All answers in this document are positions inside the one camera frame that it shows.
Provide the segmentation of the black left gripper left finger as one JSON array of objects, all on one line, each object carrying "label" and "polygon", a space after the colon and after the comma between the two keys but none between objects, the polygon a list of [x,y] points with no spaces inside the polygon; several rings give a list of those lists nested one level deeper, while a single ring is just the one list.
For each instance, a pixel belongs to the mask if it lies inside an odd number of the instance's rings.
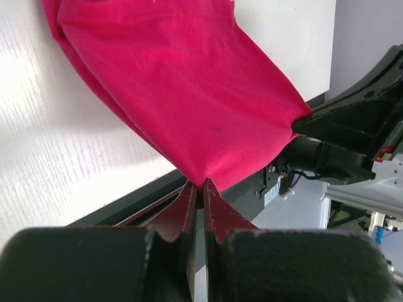
[{"label": "black left gripper left finger", "polygon": [[30,228],[1,252],[2,301],[192,301],[196,203],[172,233],[148,227]]}]

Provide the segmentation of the magenta t shirt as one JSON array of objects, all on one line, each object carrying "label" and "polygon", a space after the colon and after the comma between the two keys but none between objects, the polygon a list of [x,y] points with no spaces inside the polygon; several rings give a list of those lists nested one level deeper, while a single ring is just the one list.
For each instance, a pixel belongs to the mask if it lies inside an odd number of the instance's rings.
[{"label": "magenta t shirt", "polygon": [[194,185],[268,165],[311,109],[239,27],[233,1],[44,1],[92,92]]}]

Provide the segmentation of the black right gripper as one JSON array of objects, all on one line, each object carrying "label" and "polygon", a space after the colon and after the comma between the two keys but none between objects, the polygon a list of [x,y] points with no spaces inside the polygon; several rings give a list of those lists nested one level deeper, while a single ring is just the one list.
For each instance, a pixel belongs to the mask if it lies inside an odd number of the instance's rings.
[{"label": "black right gripper", "polygon": [[279,175],[350,185],[374,180],[374,163],[402,153],[402,46],[394,45],[369,73],[295,121],[300,134],[277,156]]}]

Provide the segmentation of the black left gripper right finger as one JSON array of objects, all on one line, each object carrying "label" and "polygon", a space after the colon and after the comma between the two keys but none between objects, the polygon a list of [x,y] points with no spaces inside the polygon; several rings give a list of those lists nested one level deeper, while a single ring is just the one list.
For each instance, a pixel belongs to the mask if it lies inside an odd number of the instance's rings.
[{"label": "black left gripper right finger", "polygon": [[392,301],[394,282],[368,237],[263,230],[203,185],[209,301]]}]

